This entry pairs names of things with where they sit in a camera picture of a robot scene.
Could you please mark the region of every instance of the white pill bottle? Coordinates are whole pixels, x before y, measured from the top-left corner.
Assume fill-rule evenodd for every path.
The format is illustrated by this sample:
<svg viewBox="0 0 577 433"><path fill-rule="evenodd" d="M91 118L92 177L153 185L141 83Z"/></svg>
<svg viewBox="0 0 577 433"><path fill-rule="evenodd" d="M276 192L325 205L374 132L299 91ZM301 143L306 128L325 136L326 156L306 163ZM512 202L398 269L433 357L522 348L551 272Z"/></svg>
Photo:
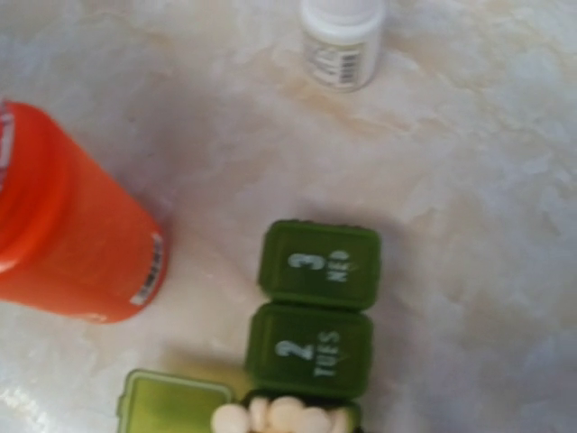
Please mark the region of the white pill bottle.
<svg viewBox="0 0 577 433"><path fill-rule="evenodd" d="M379 64L385 15L385 0L301 0L308 74L337 92L366 85Z"/></svg>

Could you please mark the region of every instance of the white pill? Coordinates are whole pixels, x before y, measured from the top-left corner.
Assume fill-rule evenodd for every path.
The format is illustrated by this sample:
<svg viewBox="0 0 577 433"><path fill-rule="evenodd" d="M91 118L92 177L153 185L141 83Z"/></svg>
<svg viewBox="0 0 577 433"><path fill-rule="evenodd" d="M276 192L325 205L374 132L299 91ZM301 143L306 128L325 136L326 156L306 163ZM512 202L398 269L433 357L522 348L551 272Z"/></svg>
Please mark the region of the white pill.
<svg viewBox="0 0 577 433"><path fill-rule="evenodd" d="M306 408L295 423L294 433L330 433L333 423L326 410Z"/></svg>
<svg viewBox="0 0 577 433"><path fill-rule="evenodd" d="M251 414L251 431L262 433L267 428L267 415L269 412L269 401L264 397L255 397L249 405Z"/></svg>
<svg viewBox="0 0 577 433"><path fill-rule="evenodd" d="M349 412L347 410L337 409L331 411L331 421L333 422L331 433L351 433Z"/></svg>
<svg viewBox="0 0 577 433"><path fill-rule="evenodd" d="M270 404L269 424L279 433L293 433L295 422L305 408L303 402L294 397L280 397Z"/></svg>
<svg viewBox="0 0 577 433"><path fill-rule="evenodd" d="M225 404L210 422L213 433L248 433L251 430L249 411L240 404Z"/></svg>

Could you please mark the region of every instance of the green pill organizer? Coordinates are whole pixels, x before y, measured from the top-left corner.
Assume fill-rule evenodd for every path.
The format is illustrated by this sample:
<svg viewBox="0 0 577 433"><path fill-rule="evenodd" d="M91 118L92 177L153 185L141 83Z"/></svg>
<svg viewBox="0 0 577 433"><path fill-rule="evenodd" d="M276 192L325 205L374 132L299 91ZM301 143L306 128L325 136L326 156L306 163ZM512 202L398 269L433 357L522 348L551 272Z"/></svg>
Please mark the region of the green pill organizer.
<svg viewBox="0 0 577 433"><path fill-rule="evenodd" d="M375 303L379 278L372 230L279 221L265 237L259 284L273 301L360 311Z"/></svg>
<svg viewBox="0 0 577 433"><path fill-rule="evenodd" d="M218 407L248 405L256 395L346 408L352 432L362 420L352 399L368 386L372 355L372 323L360 311L374 303L379 273L375 232L275 223L265 238L259 278L272 302L252 318L244 366L252 390L238 396L230 383L136 370L119 400L118 433L212 433Z"/></svg>

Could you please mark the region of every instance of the marble countertop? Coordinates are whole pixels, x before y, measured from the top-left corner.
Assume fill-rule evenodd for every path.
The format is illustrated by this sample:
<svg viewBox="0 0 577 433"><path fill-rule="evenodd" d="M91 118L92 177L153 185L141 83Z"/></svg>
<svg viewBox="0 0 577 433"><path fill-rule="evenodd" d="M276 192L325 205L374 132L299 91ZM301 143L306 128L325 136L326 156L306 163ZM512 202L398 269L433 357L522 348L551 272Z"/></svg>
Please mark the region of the marble countertop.
<svg viewBox="0 0 577 433"><path fill-rule="evenodd" d="M95 326L0 304L0 431L105 433L135 367L240 364L276 219L374 227L370 432L577 424L577 3L392 0L376 79L302 73L296 2L0 0L0 93L43 106L169 229Z"/></svg>

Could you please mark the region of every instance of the orange bottle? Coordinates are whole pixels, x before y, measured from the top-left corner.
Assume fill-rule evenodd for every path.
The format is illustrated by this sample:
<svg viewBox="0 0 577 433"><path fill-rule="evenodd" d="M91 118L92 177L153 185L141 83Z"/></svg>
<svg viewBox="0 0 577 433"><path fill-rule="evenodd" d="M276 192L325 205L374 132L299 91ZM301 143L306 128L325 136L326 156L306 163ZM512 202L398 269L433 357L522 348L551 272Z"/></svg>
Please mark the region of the orange bottle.
<svg viewBox="0 0 577 433"><path fill-rule="evenodd" d="M158 225L52 119L0 105L0 300L112 323L166 267Z"/></svg>

